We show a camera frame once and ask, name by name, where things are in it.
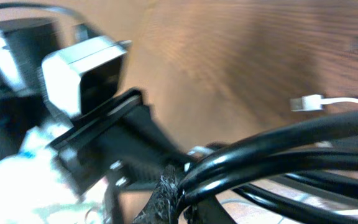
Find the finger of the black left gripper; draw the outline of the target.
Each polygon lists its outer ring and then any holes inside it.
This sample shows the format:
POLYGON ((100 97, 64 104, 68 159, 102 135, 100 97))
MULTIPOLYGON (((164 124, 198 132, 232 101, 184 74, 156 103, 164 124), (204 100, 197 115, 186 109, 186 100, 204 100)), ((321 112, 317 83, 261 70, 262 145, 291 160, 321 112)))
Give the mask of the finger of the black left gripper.
POLYGON ((179 150, 153 120, 149 105, 135 106, 123 117, 123 122, 143 140, 163 163, 184 164, 195 159, 179 150))
POLYGON ((121 190, 153 190, 169 163, 163 157, 108 155, 107 179, 121 190))

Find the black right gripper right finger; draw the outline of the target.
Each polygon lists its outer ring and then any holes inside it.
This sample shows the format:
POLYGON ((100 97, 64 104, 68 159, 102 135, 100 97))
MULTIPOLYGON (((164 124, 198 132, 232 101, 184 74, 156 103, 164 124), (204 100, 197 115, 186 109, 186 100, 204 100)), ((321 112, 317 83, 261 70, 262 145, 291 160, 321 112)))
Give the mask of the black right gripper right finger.
POLYGON ((189 224, 236 224, 215 196, 189 206, 183 214, 189 224))

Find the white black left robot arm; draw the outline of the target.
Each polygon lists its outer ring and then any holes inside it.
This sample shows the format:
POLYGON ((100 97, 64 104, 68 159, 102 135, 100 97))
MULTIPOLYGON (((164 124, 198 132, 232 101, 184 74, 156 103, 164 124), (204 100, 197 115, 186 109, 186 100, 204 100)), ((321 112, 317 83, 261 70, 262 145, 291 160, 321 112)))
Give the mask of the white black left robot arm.
POLYGON ((0 21, 0 166, 48 152, 82 195, 112 175, 150 190, 166 167, 189 163, 140 89, 117 92, 129 46, 89 31, 63 48, 50 18, 0 21))

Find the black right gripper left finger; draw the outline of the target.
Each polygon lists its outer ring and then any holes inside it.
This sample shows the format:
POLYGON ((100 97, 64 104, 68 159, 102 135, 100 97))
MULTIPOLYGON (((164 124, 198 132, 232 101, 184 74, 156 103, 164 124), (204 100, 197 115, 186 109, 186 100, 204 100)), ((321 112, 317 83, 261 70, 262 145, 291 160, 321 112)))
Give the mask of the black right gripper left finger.
POLYGON ((135 224, 174 224, 178 223, 178 184, 183 177, 181 169, 168 165, 159 177, 148 202, 134 218, 135 224))

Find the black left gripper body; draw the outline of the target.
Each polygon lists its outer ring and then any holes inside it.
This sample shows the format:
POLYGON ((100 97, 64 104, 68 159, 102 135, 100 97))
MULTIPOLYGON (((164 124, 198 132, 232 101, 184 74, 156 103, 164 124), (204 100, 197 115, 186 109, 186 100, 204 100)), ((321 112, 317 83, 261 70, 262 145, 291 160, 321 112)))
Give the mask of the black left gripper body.
POLYGON ((143 93, 131 88, 111 98, 91 114, 74 121, 72 128, 50 143, 74 193, 83 195, 107 177, 108 155, 158 157, 123 122, 123 117, 135 106, 148 105, 143 93))

